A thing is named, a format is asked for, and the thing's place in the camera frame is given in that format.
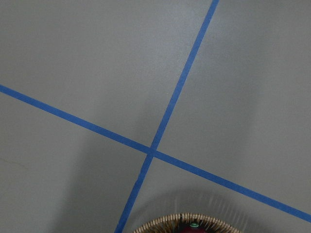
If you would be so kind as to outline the woven brown fruit basket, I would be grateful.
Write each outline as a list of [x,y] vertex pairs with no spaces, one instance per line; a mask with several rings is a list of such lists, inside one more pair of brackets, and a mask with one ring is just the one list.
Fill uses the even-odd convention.
[[208,233],[240,233],[241,230],[215,217],[204,214],[179,213],[161,216],[139,226],[135,233],[176,233],[183,225],[198,223]]

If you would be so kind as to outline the dark red apple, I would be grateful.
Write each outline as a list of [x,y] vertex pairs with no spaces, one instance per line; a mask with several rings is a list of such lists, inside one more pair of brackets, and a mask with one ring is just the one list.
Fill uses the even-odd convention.
[[190,223],[188,225],[181,226],[177,231],[177,233],[207,233],[202,226],[198,223]]

